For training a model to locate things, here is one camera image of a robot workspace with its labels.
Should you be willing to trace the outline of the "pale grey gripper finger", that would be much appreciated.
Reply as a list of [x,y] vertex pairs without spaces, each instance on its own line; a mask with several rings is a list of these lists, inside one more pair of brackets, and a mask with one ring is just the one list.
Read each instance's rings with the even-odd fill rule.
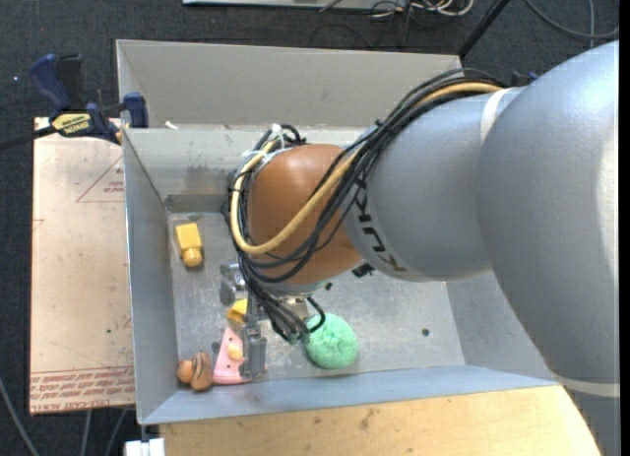
[[246,326],[243,338],[243,377],[255,379],[265,372],[267,340],[259,326]]
[[245,281],[238,263],[220,265],[220,301],[222,304],[236,302],[237,294],[245,290]]

